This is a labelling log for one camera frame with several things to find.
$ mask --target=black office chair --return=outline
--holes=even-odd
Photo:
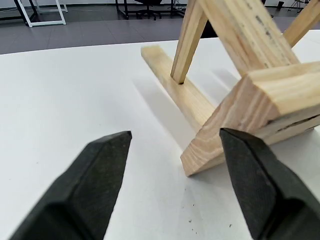
[[[162,18],[160,11],[150,9],[150,6],[159,5],[162,0],[135,0],[135,1],[146,5],[146,9],[139,10],[136,13],[136,18],[142,19],[143,15],[145,14],[148,16],[148,19],[150,18],[150,16],[153,16],[153,20],[156,20],[157,19],[156,14],[159,15],[160,19]]]

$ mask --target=dark speck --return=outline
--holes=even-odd
[[[258,21],[261,25],[264,25],[264,23],[262,22],[261,18],[260,18],[258,15],[255,16],[255,19],[257,19],[257,21]]]
[[[249,9],[252,9],[252,6],[247,2],[246,5],[248,6]]]

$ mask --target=wooden block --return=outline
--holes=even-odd
[[[173,61],[159,46],[141,48],[141,55],[155,76],[170,95],[184,117],[197,132],[212,115],[215,108],[207,98],[190,82],[176,83],[170,76]]]
[[[179,84],[183,84],[186,79],[207,21],[208,18],[198,1],[189,0],[171,69],[171,77]]]
[[[317,23],[320,21],[320,1],[311,0],[302,12],[294,19],[292,24],[284,32],[291,47]]]
[[[224,161],[220,128],[273,144],[320,124],[320,62],[249,72],[181,155],[187,176]]]
[[[241,76],[298,64],[260,0],[198,0]]]

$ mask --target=light pine wood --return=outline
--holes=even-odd
[[[319,80],[320,62],[249,72],[181,155],[185,174],[190,176],[225,160],[220,128],[245,131],[273,144],[319,125]]]
[[[170,95],[184,117],[197,132],[214,112],[215,108],[207,98],[186,79],[184,84],[176,83],[170,76],[172,59],[159,46],[141,49],[141,55],[155,76]]]
[[[260,0],[198,0],[241,76],[298,64]]]
[[[284,32],[291,47],[320,21],[320,0],[311,0],[302,12],[293,20],[292,24]]]
[[[171,77],[179,84],[183,84],[186,79],[207,21],[208,18],[198,1],[189,0],[171,69]]]

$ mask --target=wooden stool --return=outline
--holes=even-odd
[[[320,124],[320,62],[302,64],[291,49],[319,19],[312,0],[282,35],[260,0],[189,0],[174,60],[159,46],[141,49],[197,132],[181,155],[187,176],[225,160],[222,127],[273,144]],[[242,77],[217,108],[186,78],[207,20]]]

